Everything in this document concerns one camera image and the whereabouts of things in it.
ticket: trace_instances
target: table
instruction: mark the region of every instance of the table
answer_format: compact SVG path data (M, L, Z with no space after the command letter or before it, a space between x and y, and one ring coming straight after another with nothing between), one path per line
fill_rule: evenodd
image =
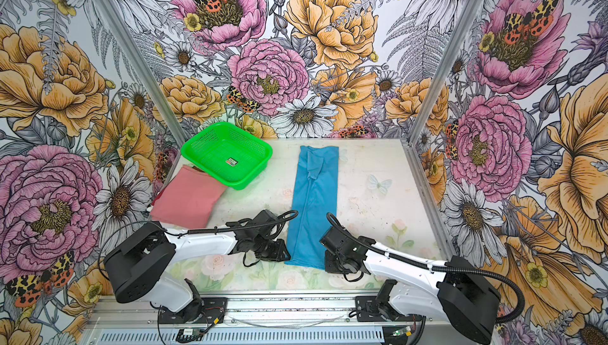
M228 188L219 199L208 227L253 218L263 209L281 214L291 209L301 145L340 148L338 214L355 237L365 235L415 256L441 258L422 200L399 139L276 139L267 141L274 154L266 170L247 188ZM174 175L183 165L183 157ZM390 184L383 193L377 182ZM279 238L286 239L286 226ZM247 263L255 259L252 254ZM269 290L360 290L380 288L383 279L365 275L347 282L342 275L285 264L260 262L245 268L243 255L206 256L178 262L170 273L192 280L200 292Z

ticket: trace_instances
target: pink cloth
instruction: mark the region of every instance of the pink cloth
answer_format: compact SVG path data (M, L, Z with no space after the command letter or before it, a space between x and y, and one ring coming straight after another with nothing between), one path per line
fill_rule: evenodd
M150 217L187 229L206 227L213 205L225 190L208 174L183 166L152 203Z

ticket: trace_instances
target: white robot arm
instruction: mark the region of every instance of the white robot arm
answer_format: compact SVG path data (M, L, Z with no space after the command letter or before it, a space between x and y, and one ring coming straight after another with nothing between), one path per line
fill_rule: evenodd
M183 322L191 321L201 313L200 295L191 281L172 277L165 271L167 267L184 259L250 250L258 261L289 260L285 241L277 237L285 222L297 214L289 211L277 217L264 210L254 219L213 229L175 230L158 222L146 223L104 259L116 301L149 301L175 313Z
M478 270L464 258L449 262L411 256L367 237L354 238L327 213L331 227L321 238L325 251L325 271L346 274L367 273L389 278L376 299L362 307L371 316L396 321L407 315L421 315L449 321L467 338L491 342L496 323L518 317L524 308L523 293L502 275ZM486 280L500 280L517 295L515 309L497 318L499 292Z

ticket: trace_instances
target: green plastic basket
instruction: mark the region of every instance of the green plastic basket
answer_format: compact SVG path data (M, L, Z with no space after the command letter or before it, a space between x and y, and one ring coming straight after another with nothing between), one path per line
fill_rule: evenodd
M228 122L212 124L182 146L184 158L222 184L244 189L272 156L272 147Z

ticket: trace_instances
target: folded blue shirt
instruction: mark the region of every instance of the folded blue shirt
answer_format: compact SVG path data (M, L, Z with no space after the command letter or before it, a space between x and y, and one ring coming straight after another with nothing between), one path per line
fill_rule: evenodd
M325 247L319 240L330 228L325 216L338 208L338 160L338 147L300 147L291 205L299 215L289 222L288 265L325 269Z

